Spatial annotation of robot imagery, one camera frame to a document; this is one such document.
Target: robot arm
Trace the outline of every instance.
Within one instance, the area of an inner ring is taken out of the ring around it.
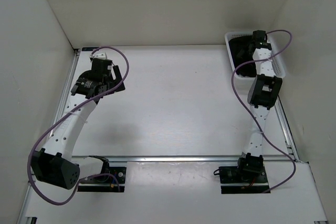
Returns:
[[[65,114],[74,107],[115,87],[122,79],[118,66],[111,60],[91,58],[91,70],[82,73],[71,89]],[[116,76],[113,79],[111,69]],[[124,84],[114,92],[125,90]],[[39,181],[65,189],[71,189],[79,179],[94,174],[105,173],[109,168],[107,159],[99,156],[83,158],[78,163],[71,162],[76,140],[98,100],[92,100],[65,119],[52,133],[40,151],[34,151],[31,167]]]
[[[255,31],[253,34],[254,60],[265,60],[271,57],[271,45],[265,39],[266,33]],[[271,61],[256,63],[257,76],[248,94],[248,103],[255,119],[265,130],[270,108],[275,105],[282,79],[276,77]],[[255,121],[251,119],[250,134],[245,143],[243,153],[238,161],[238,170],[245,177],[256,177],[263,169],[263,141],[264,137]]]

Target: wire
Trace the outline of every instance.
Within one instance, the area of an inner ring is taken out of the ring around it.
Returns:
[[[231,75],[231,85],[232,85],[232,89],[233,89],[233,92],[235,94],[235,96],[237,97],[238,101],[241,103],[241,105],[246,109],[246,111],[250,114],[250,116],[253,118],[253,120],[255,121],[256,125],[258,126],[259,130],[260,130],[260,133],[262,134],[262,136],[264,137],[264,139],[266,140],[266,142],[272,146],[274,149],[276,149],[278,152],[280,152],[281,154],[284,154],[284,156],[286,156],[287,158],[290,159],[290,161],[293,163],[293,172],[286,178],[284,179],[282,182],[276,184],[275,186],[272,186],[271,188],[263,191],[263,193],[268,193],[269,191],[283,185],[284,183],[286,183],[288,180],[290,180],[291,178],[293,178],[295,172],[296,172],[296,164],[295,164],[295,161],[291,158],[290,155],[288,155],[287,153],[283,152],[281,149],[279,149],[278,147],[276,147],[268,138],[267,136],[265,135],[265,133],[263,132],[260,124],[258,123],[257,119],[253,116],[253,113],[252,111],[244,104],[244,102],[242,101],[242,99],[239,97],[238,95],[238,92],[235,88],[235,85],[234,85],[234,77],[235,77],[235,73],[237,72],[237,70],[239,68],[241,68],[242,66],[246,65],[246,64],[250,64],[250,63],[256,63],[256,62],[262,62],[262,61],[267,61],[267,60],[270,60],[272,58],[274,58],[276,55],[279,55],[280,53],[282,53],[283,51],[285,51],[287,49],[287,47],[290,45],[290,43],[292,42],[292,38],[293,38],[293,35],[290,31],[287,31],[287,30],[273,30],[273,31],[269,31],[267,34],[271,34],[271,33],[275,33],[275,32],[278,32],[278,31],[283,31],[283,32],[286,32],[289,34],[289,41],[287,42],[287,44],[284,46],[284,48],[282,48],[280,51],[278,51],[276,54],[272,55],[271,57],[267,58],[267,59],[263,59],[263,60],[250,60],[250,61],[246,61],[242,64],[240,64],[238,67],[235,68],[235,70],[233,71],[232,75]]]
[[[114,187],[114,179],[112,180],[112,182],[110,183],[110,187]]]
[[[214,170],[214,175],[215,175],[215,176],[219,175],[219,169]]]
[[[101,180],[96,179],[96,181],[98,181],[99,183],[105,183],[109,178],[110,178],[110,176],[106,176],[105,180],[101,181]]]
[[[82,102],[81,104],[77,105],[76,107],[74,107],[69,113],[67,113],[66,115],[64,115],[60,120],[58,120],[53,126],[51,126],[49,129],[46,130],[45,133],[42,134],[42,136],[40,136],[40,138],[36,141],[36,143],[33,145],[30,153],[29,153],[29,156],[28,156],[28,162],[27,162],[27,174],[28,174],[28,179],[29,179],[29,182],[30,182],[30,185],[32,186],[32,188],[34,189],[34,191],[36,192],[36,194],[38,196],[40,196],[43,200],[45,200],[46,202],[50,203],[50,204],[53,204],[53,205],[56,205],[56,206],[62,206],[62,205],[65,205],[66,203],[68,203],[75,195],[75,192],[78,188],[78,185],[80,183],[80,180],[77,182],[76,184],[76,187],[74,188],[72,194],[70,195],[70,197],[63,201],[63,202],[56,202],[56,201],[53,201],[51,199],[49,199],[47,196],[45,196],[36,186],[35,182],[34,182],[34,179],[33,179],[33,175],[31,174],[31,169],[30,169],[30,166],[32,164],[32,158],[33,158],[33,154],[34,154],[34,150],[37,148],[37,146],[42,142],[42,140],[49,134],[49,132],[51,132],[54,128],[56,128],[59,124],[61,124],[61,122],[63,122],[65,119],[67,119],[69,116],[72,115],[73,112],[75,112],[76,110],[78,110],[79,108],[83,107],[85,104],[89,103],[90,101],[93,101],[95,99],[98,99],[98,98],[101,98],[103,97],[104,95],[108,95],[110,94],[111,92],[113,92],[114,90],[116,90],[120,85],[123,84],[124,80],[126,79],[127,75],[128,75],[128,72],[130,70],[130,65],[129,65],[129,62],[128,62],[128,59],[126,58],[126,56],[117,48],[114,48],[114,47],[109,47],[109,46],[103,46],[103,47],[99,47],[99,48],[96,48],[95,50],[92,51],[92,55],[97,52],[98,50],[102,49],[102,48],[109,48],[109,49],[112,49],[116,52],[118,52],[125,60],[126,62],[126,72],[125,72],[125,75],[123,76],[123,78],[121,79],[121,81],[115,86],[113,87],[112,89],[109,89],[99,95],[96,95],[95,97],[92,97],[88,100],[85,100],[84,102]],[[100,176],[110,176],[110,177],[114,177],[112,174],[109,174],[109,173],[104,173],[104,174],[96,174],[96,175],[92,175],[92,176],[89,176],[88,178],[95,178],[95,177],[100,177]]]
[[[246,189],[246,188],[251,187],[251,186],[255,183],[256,179],[257,179],[257,178],[254,177],[254,178],[252,179],[251,183],[250,183],[248,186],[243,186],[242,189]]]

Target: black object in basket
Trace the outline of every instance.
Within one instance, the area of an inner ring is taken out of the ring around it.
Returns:
[[[241,36],[229,41],[229,48],[235,68],[246,61],[253,60],[254,50],[252,52],[250,50],[250,45],[252,43],[252,35]],[[237,70],[237,74],[243,77],[257,76],[256,64],[250,63],[242,66]]]

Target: white basket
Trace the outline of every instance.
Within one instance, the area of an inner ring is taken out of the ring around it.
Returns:
[[[249,36],[252,35],[253,31],[231,31],[229,33],[225,34],[225,43],[227,47],[227,52],[229,54],[229,59],[232,67],[232,71],[235,70],[235,65],[233,63],[231,50],[229,48],[229,41],[233,38],[241,37],[241,36]],[[279,51],[277,45],[275,44],[273,38],[271,35],[267,35],[269,43],[272,45],[272,55]],[[284,65],[282,64],[282,58],[281,54],[275,56],[275,58],[272,61],[272,66],[274,73],[277,77],[284,78],[286,76]],[[254,77],[243,77],[240,75],[237,75],[235,73],[235,87],[241,90],[249,90],[253,81]]]

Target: white wall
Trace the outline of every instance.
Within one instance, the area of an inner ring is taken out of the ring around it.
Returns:
[[[336,2],[287,0],[273,28],[293,32],[283,54],[281,100],[299,149],[309,161],[323,206],[336,223]]]
[[[285,0],[48,0],[74,47],[223,44],[268,29]]]
[[[0,223],[14,223],[30,148],[52,122],[74,55],[46,0],[0,0]]]

